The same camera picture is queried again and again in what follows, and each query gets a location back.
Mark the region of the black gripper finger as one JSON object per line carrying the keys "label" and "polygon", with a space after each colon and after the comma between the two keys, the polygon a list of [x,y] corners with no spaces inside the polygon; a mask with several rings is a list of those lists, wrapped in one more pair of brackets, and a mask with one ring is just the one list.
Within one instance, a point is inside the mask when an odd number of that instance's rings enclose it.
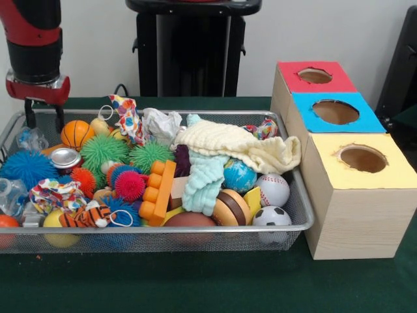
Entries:
{"label": "black gripper finger", "polygon": [[33,103],[34,100],[30,98],[25,99],[24,108],[25,108],[25,118],[26,124],[30,129],[34,129],[36,127],[36,116],[33,111]]}
{"label": "black gripper finger", "polygon": [[55,118],[55,129],[57,132],[62,132],[65,126],[65,115],[63,107],[60,105],[54,105],[56,118]]}

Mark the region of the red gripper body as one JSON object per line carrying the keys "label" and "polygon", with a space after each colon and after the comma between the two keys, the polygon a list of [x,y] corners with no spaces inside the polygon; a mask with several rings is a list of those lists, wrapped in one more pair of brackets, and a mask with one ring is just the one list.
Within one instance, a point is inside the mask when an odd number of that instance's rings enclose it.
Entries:
{"label": "red gripper body", "polygon": [[70,93],[70,78],[61,76],[57,81],[47,84],[28,84],[6,77],[6,89],[12,98],[38,100],[49,105],[64,105]]}

